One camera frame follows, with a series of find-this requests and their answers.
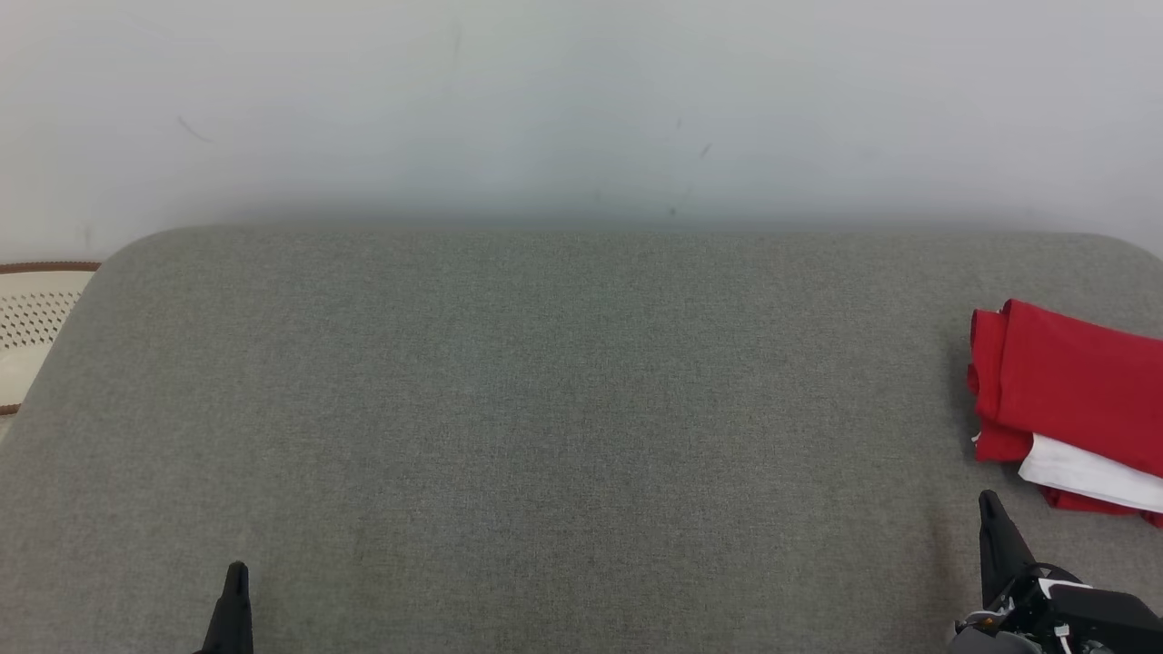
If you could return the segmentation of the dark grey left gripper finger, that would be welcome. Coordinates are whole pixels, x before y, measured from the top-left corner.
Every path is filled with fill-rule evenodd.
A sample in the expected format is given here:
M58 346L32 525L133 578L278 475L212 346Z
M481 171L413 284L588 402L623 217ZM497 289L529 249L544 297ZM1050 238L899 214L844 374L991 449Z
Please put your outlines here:
M249 589L248 567L241 561L231 562L204 644L194 654L254 654L254 613Z

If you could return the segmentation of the grey fabric sofa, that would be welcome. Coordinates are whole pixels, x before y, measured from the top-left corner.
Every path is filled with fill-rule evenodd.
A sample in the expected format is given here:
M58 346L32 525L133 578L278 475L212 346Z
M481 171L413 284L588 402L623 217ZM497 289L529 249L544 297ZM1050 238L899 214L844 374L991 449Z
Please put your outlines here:
M1163 262L1035 234L215 226L99 269L0 441L0 654L939 654L993 489L1163 611L1163 529L976 463L970 315L1163 336Z

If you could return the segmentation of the red Bulls 23 jersey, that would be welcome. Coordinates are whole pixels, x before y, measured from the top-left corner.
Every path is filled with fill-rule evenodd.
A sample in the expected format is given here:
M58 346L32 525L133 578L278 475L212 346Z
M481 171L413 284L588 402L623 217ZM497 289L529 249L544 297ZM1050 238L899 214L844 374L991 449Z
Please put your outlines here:
M1051 509L1163 529L1163 340L1009 299L973 312L966 382L977 460L1016 464Z

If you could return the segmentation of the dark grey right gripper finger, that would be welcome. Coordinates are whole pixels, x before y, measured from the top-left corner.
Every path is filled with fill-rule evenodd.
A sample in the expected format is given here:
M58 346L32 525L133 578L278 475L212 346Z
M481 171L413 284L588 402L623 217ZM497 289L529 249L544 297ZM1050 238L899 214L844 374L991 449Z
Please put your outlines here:
M1036 560L994 491L978 495L978 510L983 605L996 609L1014 580L1029 574Z

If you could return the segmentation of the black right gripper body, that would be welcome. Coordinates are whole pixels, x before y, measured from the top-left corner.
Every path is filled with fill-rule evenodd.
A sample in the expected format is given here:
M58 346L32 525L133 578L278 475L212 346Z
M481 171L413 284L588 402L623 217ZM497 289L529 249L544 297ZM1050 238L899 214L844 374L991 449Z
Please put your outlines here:
M954 624L949 654L1058 654L1034 625L1053 580L1051 574L984 574L983 607Z

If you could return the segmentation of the cream perforated laundry basket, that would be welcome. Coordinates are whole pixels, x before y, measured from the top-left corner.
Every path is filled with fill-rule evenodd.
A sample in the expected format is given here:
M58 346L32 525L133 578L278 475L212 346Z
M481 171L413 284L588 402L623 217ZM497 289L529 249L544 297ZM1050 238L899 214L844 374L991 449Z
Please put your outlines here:
M99 268L95 262L0 264L0 417L17 413Z

